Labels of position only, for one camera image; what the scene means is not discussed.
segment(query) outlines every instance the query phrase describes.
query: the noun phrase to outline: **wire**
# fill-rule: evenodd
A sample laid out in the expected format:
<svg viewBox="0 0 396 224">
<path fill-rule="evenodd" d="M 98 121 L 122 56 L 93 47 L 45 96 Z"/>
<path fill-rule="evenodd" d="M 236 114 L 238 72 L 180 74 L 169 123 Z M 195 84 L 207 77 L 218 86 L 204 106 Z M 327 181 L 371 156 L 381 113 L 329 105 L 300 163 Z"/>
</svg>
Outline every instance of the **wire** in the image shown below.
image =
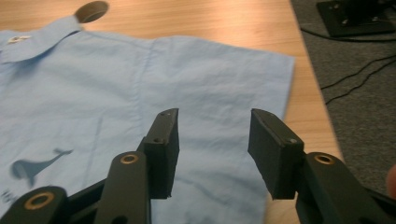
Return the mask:
<svg viewBox="0 0 396 224">
<path fill-rule="evenodd" d="M 318 33 L 315 33 L 313 31 L 307 30 L 305 28 L 300 28 L 301 31 L 306 32 L 311 35 L 315 35 L 321 38 L 329 39 L 329 40 L 335 40 L 335 41 L 343 41 L 343 42 L 353 42 L 353 43 L 388 43 L 388 42 L 393 42 L 396 41 L 395 39 L 349 39 L 349 38 L 340 38 L 340 37 L 331 37 L 331 36 L 326 36 L 326 35 L 321 35 Z"/>
<path fill-rule="evenodd" d="M 350 93 L 352 93 L 354 90 L 356 90 L 356 89 L 362 87 L 362 86 L 367 82 L 367 80 L 368 80 L 373 74 L 375 74 L 375 73 L 381 71 L 382 69 L 384 69 L 385 67 L 391 65 L 392 63 L 396 63 L 396 60 L 393 60 L 393 61 L 391 61 L 390 63 L 386 63 L 386 64 L 382 65 L 380 68 L 378 68 L 378 69 L 375 70 L 374 72 L 370 73 L 370 74 L 363 80 L 363 82 L 362 82 L 360 85 L 358 85 L 358 86 L 356 86 L 356 87 L 350 89 L 348 92 L 346 92 L 346 93 L 344 93 L 344 94 L 342 94 L 342 95 L 333 97 L 332 99 L 330 99 L 330 100 L 328 100 L 328 101 L 326 102 L 326 105 L 328 105 L 329 103 L 331 103 L 333 100 L 336 100 L 336 99 L 339 99 L 339 98 L 341 98 L 341 97 L 347 96 L 347 95 L 349 95 Z"/>
<path fill-rule="evenodd" d="M 321 90 L 325 90 L 327 88 L 333 87 L 333 86 L 337 85 L 338 83 L 340 83 L 340 82 L 342 82 L 342 81 L 344 81 L 344 80 L 346 80 L 346 79 L 348 79 L 350 77 L 354 77 L 354 76 L 358 75 L 361 71 L 363 71 L 366 67 L 370 66 L 372 63 L 376 63 L 376 62 L 383 61 L 383 60 L 386 60 L 386 59 L 390 59 L 390 58 L 393 58 L 393 57 L 396 57 L 396 54 L 392 55 L 392 56 L 385 57 L 385 58 L 372 60 L 369 63 L 367 63 L 366 65 L 364 65 L 363 68 L 361 68 L 358 72 L 356 72 L 354 74 L 351 74 L 349 76 L 346 76 L 346 77 L 342 77 L 342 78 L 338 79 L 337 81 L 335 81 L 334 83 L 329 84 L 329 85 L 324 86 L 324 87 L 321 87 L 320 89 Z"/>
</svg>

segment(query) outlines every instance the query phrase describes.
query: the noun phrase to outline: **whale tail graphic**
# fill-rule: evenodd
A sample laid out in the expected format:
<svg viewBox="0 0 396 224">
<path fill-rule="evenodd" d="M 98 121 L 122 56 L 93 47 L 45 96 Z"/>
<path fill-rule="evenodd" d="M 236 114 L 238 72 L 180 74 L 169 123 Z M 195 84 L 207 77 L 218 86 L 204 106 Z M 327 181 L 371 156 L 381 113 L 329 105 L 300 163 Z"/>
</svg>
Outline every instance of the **whale tail graphic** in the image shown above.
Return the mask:
<svg viewBox="0 0 396 224">
<path fill-rule="evenodd" d="M 58 155 L 49 161 L 28 161 L 19 160 L 11 165 L 11 174 L 17 179 L 27 179 L 29 188 L 35 185 L 35 177 L 44 169 L 52 165 L 64 155 L 69 155 L 73 150 L 60 150 L 59 148 L 53 149 Z"/>
</svg>

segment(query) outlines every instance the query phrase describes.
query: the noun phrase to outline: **gray carpet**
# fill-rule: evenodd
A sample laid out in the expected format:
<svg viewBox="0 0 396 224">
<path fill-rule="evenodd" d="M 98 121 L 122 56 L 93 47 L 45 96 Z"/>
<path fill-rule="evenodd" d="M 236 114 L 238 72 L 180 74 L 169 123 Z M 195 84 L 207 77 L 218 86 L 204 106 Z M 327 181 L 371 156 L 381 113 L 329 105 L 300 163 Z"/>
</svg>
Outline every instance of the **gray carpet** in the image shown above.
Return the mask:
<svg viewBox="0 0 396 224">
<path fill-rule="evenodd" d="M 291 0 L 301 27 L 328 35 L 315 0 Z M 386 11 L 395 24 L 396 13 Z M 396 55 L 396 42 L 347 43 L 303 33 L 321 87 L 358 72 L 368 62 Z M 396 34 L 358 39 L 396 38 Z M 370 65 L 360 74 L 322 91 L 326 101 L 359 85 L 371 72 L 396 57 Z M 386 193 L 388 169 L 396 163 L 396 63 L 373 74 L 348 96 L 327 105 L 346 166 L 364 187 Z"/>
</svg>

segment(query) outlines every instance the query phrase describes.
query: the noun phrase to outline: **wooden table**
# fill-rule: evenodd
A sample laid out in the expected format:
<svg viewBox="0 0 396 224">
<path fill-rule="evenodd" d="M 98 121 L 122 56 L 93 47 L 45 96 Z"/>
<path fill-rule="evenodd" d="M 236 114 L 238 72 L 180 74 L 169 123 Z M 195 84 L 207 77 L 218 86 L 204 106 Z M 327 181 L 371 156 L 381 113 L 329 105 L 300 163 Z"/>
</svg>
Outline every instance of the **wooden table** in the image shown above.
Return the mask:
<svg viewBox="0 0 396 224">
<path fill-rule="evenodd" d="M 90 0 L 2 0 L 0 30 L 28 31 L 72 15 Z M 107 14 L 89 31 L 141 38 L 194 35 L 224 44 L 296 58 L 286 122 L 305 151 L 341 157 L 318 83 L 288 0 L 108 0 Z M 299 223 L 294 201 L 268 203 L 265 223 Z"/>
</svg>

